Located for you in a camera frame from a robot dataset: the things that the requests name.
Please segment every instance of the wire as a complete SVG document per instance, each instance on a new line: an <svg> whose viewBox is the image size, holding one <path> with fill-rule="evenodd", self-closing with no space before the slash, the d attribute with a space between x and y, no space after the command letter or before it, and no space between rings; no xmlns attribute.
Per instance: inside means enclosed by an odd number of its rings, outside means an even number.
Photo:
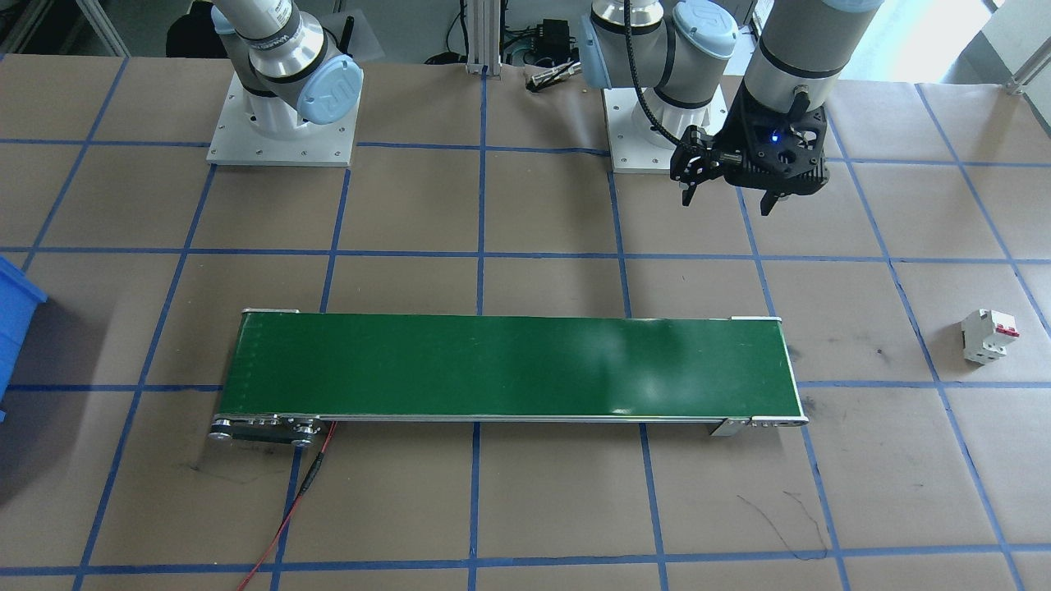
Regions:
<svg viewBox="0 0 1051 591"><path fill-rule="evenodd" d="M627 68L632 73L632 85L635 86L635 96L639 98L639 106L642 107L642 113L650 120L653 130L663 136L664 139L676 146L688 150L688 145L673 136L671 131L661 125L660 121L657 121L657 117L650 110L646 100L642 98L642 87L639 85L639 73L635 69L635 48L632 46L632 0L624 0L624 43L627 45Z"/></svg>
<svg viewBox="0 0 1051 591"><path fill-rule="evenodd" d="M310 464L310 469L307 470L307 475L306 477L303 478L303 484L300 485L300 492L295 493L295 498L292 500L292 505L288 508L288 512L285 513L285 518L282 519L281 526L277 528L277 533L273 534L273 539L270 541L270 546L268 546L266 552L263 552L263 555L260 556L259 562L255 563L255 566L252 567L252 570L248 571L248 574L246 574L245 577L241 579L241 585L238 586L238 591L244 591L245 587L248 586L248 583L252 579L253 576L255 576L255 573L259 572L260 568L263 566L263 563L266 562L266 558L267 556L270 555L270 552L273 552L274 546L276 546L277 541L281 539L281 534L288 527L288 522L292 519L292 514L295 513L295 508L300 506L300 501L303 501L303 495L307 492L307 489L310 488L310 485L313 484L314 476L317 475L317 470L321 469L322 467L322 460L325 457L325 451L328 449L328 444L329 442L332 441L332 433L334 432L335 432L335 423L331 423L329 425L329 432L327 435L325 435L325 443L322 444L321 451L317 452L317 455L314 456L313 463Z"/></svg>
<svg viewBox="0 0 1051 591"><path fill-rule="evenodd" d="M467 42L467 0L460 0L460 28L463 30L463 55L471 55L471 46Z"/></svg>

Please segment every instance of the table surface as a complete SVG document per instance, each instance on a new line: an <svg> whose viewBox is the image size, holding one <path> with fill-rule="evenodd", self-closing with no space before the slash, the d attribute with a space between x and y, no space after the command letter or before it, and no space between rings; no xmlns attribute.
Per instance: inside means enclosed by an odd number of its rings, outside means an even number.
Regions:
<svg viewBox="0 0 1051 591"><path fill-rule="evenodd" d="M350 170L212 168L230 76L0 61L0 256L49 297L3 401L0 588L236 586L312 460L207 439L249 307L778 315L811 421L341 425L249 589L1051 588L1051 141L1023 99L840 81L828 186L761 218L612 175L600 93L520 68L366 64ZM985 367L977 308L1022 332Z"/></svg>

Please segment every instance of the blue plastic bin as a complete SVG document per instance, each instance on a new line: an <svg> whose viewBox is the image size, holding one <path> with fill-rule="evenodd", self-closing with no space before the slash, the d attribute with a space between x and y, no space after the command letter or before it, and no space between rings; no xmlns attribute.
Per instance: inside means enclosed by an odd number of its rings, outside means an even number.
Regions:
<svg viewBox="0 0 1051 591"><path fill-rule="evenodd" d="M0 257L0 401L15 369L15 360L29 328L29 319L47 295L29 283L18 267ZM0 410L0 421L4 412Z"/></svg>

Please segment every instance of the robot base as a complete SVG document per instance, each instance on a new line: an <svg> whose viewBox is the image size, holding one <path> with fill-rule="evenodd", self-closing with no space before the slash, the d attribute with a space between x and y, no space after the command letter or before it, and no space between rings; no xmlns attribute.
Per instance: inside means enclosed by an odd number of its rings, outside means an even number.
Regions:
<svg viewBox="0 0 1051 591"><path fill-rule="evenodd" d="M307 123L286 138L266 136L252 117L248 93L238 76L230 81L223 111L208 148L211 164L240 166L349 166L357 107L329 125Z"/></svg>
<svg viewBox="0 0 1051 591"><path fill-rule="evenodd" d="M605 99L605 127L610 135L610 156L613 160L614 172L639 172L648 175L667 175L672 166L672 154L675 146L665 142L662 138L659 141L667 145L666 148L653 144L648 138L643 136L643 131L634 121L633 114L638 108L639 100L635 95L635 88L605 88L602 90ZM655 113L658 110L659 100L651 98L652 91L646 94L646 104ZM716 135L722 129L726 121L726 100L723 99L722 86L716 88L712 102L704 108L697 109L697 115L693 120L683 120L681 128L673 128L667 122L668 130L673 134L681 135L686 125L697 125L709 136Z"/></svg>

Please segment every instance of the green belt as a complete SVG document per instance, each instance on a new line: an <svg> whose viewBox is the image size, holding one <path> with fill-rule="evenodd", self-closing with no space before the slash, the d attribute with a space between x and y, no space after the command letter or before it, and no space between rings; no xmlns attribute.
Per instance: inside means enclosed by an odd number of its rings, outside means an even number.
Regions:
<svg viewBox="0 0 1051 591"><path fill-rule="evenodd" d="M246 311L211 436L321 421L807 423L780 319Z"/></svg>

